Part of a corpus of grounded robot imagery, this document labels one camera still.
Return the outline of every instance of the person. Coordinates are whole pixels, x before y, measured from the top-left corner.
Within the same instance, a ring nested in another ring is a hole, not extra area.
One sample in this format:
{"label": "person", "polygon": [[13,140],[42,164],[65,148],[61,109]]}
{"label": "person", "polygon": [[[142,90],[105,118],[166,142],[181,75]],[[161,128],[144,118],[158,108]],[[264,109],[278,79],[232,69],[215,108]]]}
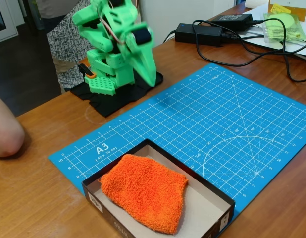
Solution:
{"label": "person", "polygon": [[24,142],[23,127],[0,99],[0,157],[16,154]]}

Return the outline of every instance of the wire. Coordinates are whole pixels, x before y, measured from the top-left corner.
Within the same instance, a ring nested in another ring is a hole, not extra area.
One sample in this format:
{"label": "wire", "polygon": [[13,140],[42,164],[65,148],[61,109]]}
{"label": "wire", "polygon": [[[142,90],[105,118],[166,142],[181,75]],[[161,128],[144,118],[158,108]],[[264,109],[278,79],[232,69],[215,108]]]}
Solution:
{"label": "wire", "polygon": [[172,37],[168,38],[166,41],[169,41],[170,39],[173,39],[175,37],[175,35],[173,35]]}
{"label": "wire", "polygon": [[[255,51],[252,51],[250,50],[245,44],[244,44],[244,40],[246,39],[251,39],[251,38],[258,38],[258,37],[264,37],[262,35],[259,35],[259,36],[250,36],[250,37],[244,37],[244,38],[241,38],[239,34],[237,34],[236,32],[226,28],[226,27],[222,27],[222,26],[219,26],[217,24],[214,24],[212,22],[209,22],[209,21],[203,21],[203,20],[196,20],[193,22],[192,24],[192,27],[193,27],[193,30],[194,30],[194,33],[195,33],[195,37],[196,37],[196,48],[197,48],[197,52],[198,54],[200,55],[200,57],[202,57],[204,60],[207,60],[209,62],[213,62],[213,63],[217,63],[217,64],[222,64],[222,65],[225,65],[225,66],[233,66],[233,67],[242,67],[242,66],[245,66],[245,65],[248,65],[252,62],[254,62],[255,60],[257,60],[258,58],[264,56],[264,55],[270,55],[270,54],[275,54],[275,55],[283,55],[284,57],[284,60],[285,60],[285,65],[286,65],[286,73],[287,73],[287,76],[288,78],[293,81],[293,82],[296,82],[296,83],[302,83],[302,82],[306,82],[306,79],[304,80],[295,80],[292,78],[291,74],[290,74],[290,66],[289,66],[289,62],[288,62],[288,58],[287,58],[287,55],[291,55],[291,54],[294,54],[294,53],[297,53],[299,51],[301,51],[302,49],[306,48],[306,45],[301,47],[300,49],[296,50],[296,51],[293,51],[293,52],[286,52],[286,47],[285,47],[285,44],[286,44],[286,27],[284,25],[284,23],[280,20],[280,19],[276,19],[276,18],[272,18],[272,19],[267,19],[267,20],[263,20],[263,21],[259,21],[260,24],[266,22],[266,21],[270,21],[270,20],[277,20],[279,21],[282,26],[283,26],[283,29],[284,29],[284,37],[283,37],[283,47],[282,49],[279,49],[279,50],[274,50],[274,51],[268,51],[268,52],[265,52],[265,53],[259,53],[259,52],[255,52]],[[244,48],[251,52],[251,53],[254,53],[254,54],[257,54],[259,56],[255,57],[254,59],[252,59],[251,61],[247,62],[247,63],[244,63],[244,64],[229,64],[229,63],[224,63],[224,62],[218,62],[218,61],[215,61],[215,60],[210,60],[206,57],[204,57],[201,52],[200,52],[200,49],[199,49],[199,44],[198,44],[198,35],[197,35],[197,32],[196,32],[196,29],[195,29],[195,23],[196,22],[203,22],[203,23],[208,23],[210,25],[214,25],[214,26],[217,26],[217,27],[221,27],[223,29],[226,29],[230,32],[232,32],[234,35],[236,35],[239,40],[241,41],[241,44],[244,46]]]}
{"label": "wire", "polygon": [[109,31],[109,33],[114,37],[114,39],[116,40],[116,42],[118,42],[119,44],[125,44],[125,41],[121,41],[116,34],[113,32],[112,28],[109,26],[108,23],[105,22],[105,20],[100,16],[99,17],[100,21],[103,23],[103,25],[107,28],[107,30]]}
{"label": "wire", "polygon": [[169,41],[170,39],[172,39],[172,38],[174,38],[175,37],[175,34],[174,35],[169,35],[165,40],[164,40],[164,42],[166,42],[166,41]]}
{"label": "wire", "polygon": [[[286,40],[286,28],[285,28],[284,23],[283,23],[281,20],[279,20],[279,19],[275,19],[275,20],[278,20],[278,21],[283,25],[283,28],[284,28],[284,40]],[[211,59],[206,58],[205,56],[202,55],[202,53],[200,52],[200,49],[199,49],[198,35],[197,35],[196,29],[195,29],[195,23],[196,23],[196,22],[208,23],[208,24],[215,25],[215,26],[221,27],[221,28],[223,28],[223,29],[226,29],[226,30],[232,32],[233,34],[235,34],[235,35],[239,38],[241,44],[244,46],[244,48],[245,48],[247,51],[249,51],[249,52],[251,52],[251,53],[254,53],[254,54],[259,54],[259,56],[255,57],[255,58],[252,59],[251,61],[249,61],[249,62],[247,62],[247,63],[243,63],[243,64],[224,63],[224,62],[219,62],[219,61],[215,61],[215,60],[211,60]],[[207,61],[209,61],[209,62],[213,62],[213,63],[225,65],[225,66],[243,67],[243,66],[246,66],[246,65],[248,65],[248,64],[250,64],[250,63],[256,61],[257,59],[261,58],[261,57],[264,56],[264,55],[273,54],[273,53],[276,53],[276,52],[280,51],[280,50],[273,50],[273,51],[268,51],[268,52],[265,52],[265,53],[260,53],[260,52],[252,51],[252,50],[250,50],[250,49],[245,45],[244,41],[242,40],[242,38],[241,38],[241,36],[240,36],[239,34],[237,34],[236,32],[234,32],[234,31],[232,31],[232,30],[230,30],[230,29],[228,29],[228,28],[226,28],[226,27],[222,27],[222,26],[219,26],[219,25],[217,25],[217,24],[214,24],[214,23],[212,23],[212,22],[210,22],[210,21],[196,20],[196,21],[193,22],[192,27],[193,27],[193,30],[194,30],[194,33],[195,33],[195,37],[196,37],[196,48],[197,48],[197,52],[198,52],[198,54],[200,55],[200,57],[202,57],[204,60],[207,60]]]}
{"label": "wire", "polygon": [[167,38],[168,38],[171,34],[175,33],[175,31],[176,31],[176,30],[171,31],[171,32],[166,36],[166,38],[165,38],[165,40],[163,41],[163,43],[167,40]]}
{"label": "wire", "polygon": [[247,39],[252,39],[252,38],[264,38],[264,35],[246,36],[246,37],[242,37],[242,40],[247,40]]}

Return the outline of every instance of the cutting mat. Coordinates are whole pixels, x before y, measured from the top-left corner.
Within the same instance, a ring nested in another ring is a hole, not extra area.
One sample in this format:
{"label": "cutting mat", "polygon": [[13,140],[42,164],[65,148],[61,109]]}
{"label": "cutting mat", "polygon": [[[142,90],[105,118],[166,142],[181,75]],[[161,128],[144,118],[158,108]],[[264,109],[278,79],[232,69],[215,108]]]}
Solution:
{"label": "cutting mat", "polygon": [[83,193],[146,138],[235,199],[237,215],[306,144],[306,106],[209,64],[50,160]]}

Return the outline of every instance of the dark floor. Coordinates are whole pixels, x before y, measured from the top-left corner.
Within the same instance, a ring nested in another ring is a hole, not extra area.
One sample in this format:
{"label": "dark floor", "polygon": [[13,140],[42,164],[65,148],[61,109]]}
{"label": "dark floor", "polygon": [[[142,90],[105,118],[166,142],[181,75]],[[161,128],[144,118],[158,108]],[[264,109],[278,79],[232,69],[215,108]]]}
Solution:
{"label": "dark floor", "polygon": [[0,98],[19,116],[60,95],[44,31],[33,36],[26,25],[19,36],[0,42]]}

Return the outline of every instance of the orange cloth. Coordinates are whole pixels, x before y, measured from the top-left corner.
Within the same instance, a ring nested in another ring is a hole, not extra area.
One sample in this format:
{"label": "orange cloth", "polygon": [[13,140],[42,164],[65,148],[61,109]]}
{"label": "orange cloth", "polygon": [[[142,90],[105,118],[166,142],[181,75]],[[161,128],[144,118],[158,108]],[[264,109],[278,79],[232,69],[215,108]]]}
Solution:
{"label": "orange cloth", "polygon": [[135,220],[154,231],[175,234],[188,180],[154,159],[125,155],[106,175],[101,189]]}

